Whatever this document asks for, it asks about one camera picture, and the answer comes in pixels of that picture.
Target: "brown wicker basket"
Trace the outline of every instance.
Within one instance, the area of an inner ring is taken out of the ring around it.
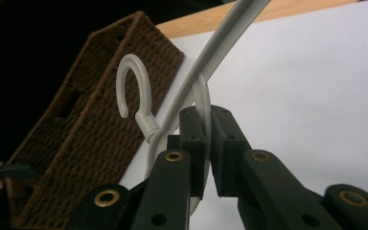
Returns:
[[[9,163],[26,162],[37,181],[8,180],[15,229],[63,229],[84,195],[118,183],[144,138],[134,116],[122,119],[115,96],[123,56],[145,64],[152,112],[162,103],[184,58],[142,12],[91,34],[51,105]],[[128,109],[136,111],[136,79],[126,78]]]

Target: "woven basket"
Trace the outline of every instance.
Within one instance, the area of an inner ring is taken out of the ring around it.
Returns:
[[[104,183],[118,183],[144,138],[134,116],[120,118],[116,69],[134,54],[145,64],[152,112],[162,103],[184,58],[142,12],[91,34],[54,100],[9,163],[26,162],[37,181],[8,180],[11,225],[15,229],[64,229],[84,195]],[[126,78],[128,109],[139,93]]]

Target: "dark background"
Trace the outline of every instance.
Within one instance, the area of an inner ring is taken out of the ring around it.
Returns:
[[[219,0],[0,0],[0,156],[43,114],[87,36],[136,11],[154,24]]]

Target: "wooden surface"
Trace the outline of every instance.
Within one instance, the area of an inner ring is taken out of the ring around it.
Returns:
[[[271,0],[262,13],[256,18],[255,22],[291,16],[303,12],[333,8],[356,1],[357,0]],[[233,5],[234,2],[207,11],[180,17],[159,24],[157,28],[168,38],[214,31]]]

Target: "hook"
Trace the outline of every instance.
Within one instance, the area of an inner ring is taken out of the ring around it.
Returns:
[[[128,115],[127,100],[125,98],[125,81],[127,72],[132,70],[139,84],[140,107],[135,114],[136,122],[149,143],[151,136],[159,128],[153,114],[151,114],[151,89],[148,72],[142,60],[133,54],[122,58],[116,74],[116,96],[121,117]]]

